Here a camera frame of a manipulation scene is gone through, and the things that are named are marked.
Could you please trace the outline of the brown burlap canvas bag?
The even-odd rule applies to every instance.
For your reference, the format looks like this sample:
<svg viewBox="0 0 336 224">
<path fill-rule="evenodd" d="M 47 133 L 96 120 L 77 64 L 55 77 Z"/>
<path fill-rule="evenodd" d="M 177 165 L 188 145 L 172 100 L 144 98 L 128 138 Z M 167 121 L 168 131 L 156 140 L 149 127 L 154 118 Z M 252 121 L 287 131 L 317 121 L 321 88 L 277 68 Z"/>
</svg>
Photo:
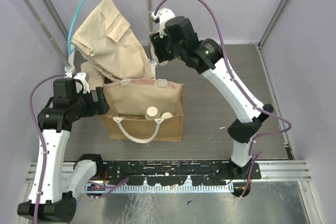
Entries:
<svg viewBox="0 0 336 224">
<path fill-rule="evenodd" d="M 104 84 L 103 90 L 110 109 L 99 118 L 111 139 L 140 144 L 182 140 L 182 84 L 134 79 Z"/>
</svg>

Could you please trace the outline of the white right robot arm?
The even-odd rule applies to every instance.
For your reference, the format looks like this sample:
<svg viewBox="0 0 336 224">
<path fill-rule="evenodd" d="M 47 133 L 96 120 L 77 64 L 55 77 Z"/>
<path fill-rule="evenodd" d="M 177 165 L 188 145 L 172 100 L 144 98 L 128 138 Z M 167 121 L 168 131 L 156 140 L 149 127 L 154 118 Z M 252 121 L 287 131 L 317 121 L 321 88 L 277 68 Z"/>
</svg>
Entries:
<svg viewBox="0 0 336 224">
<path fill-rule="evenodd" d="M 209 38 L 200 40 L 188 18 L 156 15 L 152 20 L 159 24 L 159 29 L 150 34 L 157 61 L 180 59 L 207 79 L 234 110 L 237 118 L 227 129 L 233 139 L 230 172 L 237 179 L 245 177 L 251 166 L 252 138 L 269 117 L 258 109 L 273 112 L 272 105 L 258 101 L 237 74 L 229 74 L 232 68 L 225 63 L 221 46 Z"/>
</svg>

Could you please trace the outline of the clear amber liquid bottle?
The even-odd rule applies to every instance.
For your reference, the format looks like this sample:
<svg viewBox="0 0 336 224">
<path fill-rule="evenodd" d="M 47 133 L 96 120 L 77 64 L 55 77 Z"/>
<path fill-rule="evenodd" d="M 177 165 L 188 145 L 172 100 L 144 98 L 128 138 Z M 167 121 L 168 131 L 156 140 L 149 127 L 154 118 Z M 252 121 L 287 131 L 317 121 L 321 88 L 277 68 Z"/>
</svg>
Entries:
<svg viewBox="0 0 336 224">
<path fill-rule="evenodd" d="M 164 55 L 162 55 L 162 45 L 159 30 L 156 29 L 150 32 L 149 39 L 151 55 L 154 61 L 159 66 L 167 65 L 169 61 L 164 58 Z"/>
</svg>

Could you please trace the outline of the green bottle cream cap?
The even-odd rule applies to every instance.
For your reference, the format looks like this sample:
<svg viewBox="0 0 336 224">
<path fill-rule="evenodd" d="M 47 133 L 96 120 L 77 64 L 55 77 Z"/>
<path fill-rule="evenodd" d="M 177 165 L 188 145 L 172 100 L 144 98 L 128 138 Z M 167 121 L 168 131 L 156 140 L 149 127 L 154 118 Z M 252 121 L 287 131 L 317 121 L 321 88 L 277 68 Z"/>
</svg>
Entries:
<svg viewBox="0 0 336 224">
<path fill-rule="evenodd" d="M 159 119 L 160 117 L 161 117 L 161 114 L 156 107 L 150 106 L 147 108 L 145 112 L 145 118 L 147 120 L 155 120 L 155 119 Z"/>
</svg>

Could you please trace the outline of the cream bottle with cap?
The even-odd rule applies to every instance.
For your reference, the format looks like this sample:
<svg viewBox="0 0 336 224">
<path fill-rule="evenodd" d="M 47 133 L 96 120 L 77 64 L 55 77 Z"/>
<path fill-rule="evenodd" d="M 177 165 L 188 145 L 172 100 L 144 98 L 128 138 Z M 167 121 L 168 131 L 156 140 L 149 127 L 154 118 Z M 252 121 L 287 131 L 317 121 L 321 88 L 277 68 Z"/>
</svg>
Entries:
<svg viewBox="0 0 336 224">
<path fill-rule="evenodd" d="M 170 112 L 165 112 L 161 115 L 162 119 L 169 119 L 169 118 L 172 118 L 172 117 L 173 117 L 173 114 L 170 113 Z"/>
</svg>

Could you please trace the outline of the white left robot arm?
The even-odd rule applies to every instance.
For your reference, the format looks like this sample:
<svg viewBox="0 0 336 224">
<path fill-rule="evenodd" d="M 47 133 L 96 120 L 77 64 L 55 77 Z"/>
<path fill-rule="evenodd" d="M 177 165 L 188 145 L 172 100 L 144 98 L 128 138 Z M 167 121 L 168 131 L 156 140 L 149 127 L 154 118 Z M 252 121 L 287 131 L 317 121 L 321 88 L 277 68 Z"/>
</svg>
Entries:
<svg viewBox="0 0 336 224">
<path fill-rule="evenodd" d="M 102 87 L 92 97 L 89 77 L 80 72 L 74 77 L 52 76 L 53 96 L 45 107 L 33 114 L 39 136 L 39 153 L 35 178 L 26 202 L 20 203 L 20 217 L 39 222 L 69 223 L 74 218 L 78 195 L 90 179 L 105 174 L 101 155 L 83 154 L 75 162 L 72 173 L 61 180 L 65 149 L 72 125 L 79 119 L 105 115 L 110 109 Z"/>
</svg>

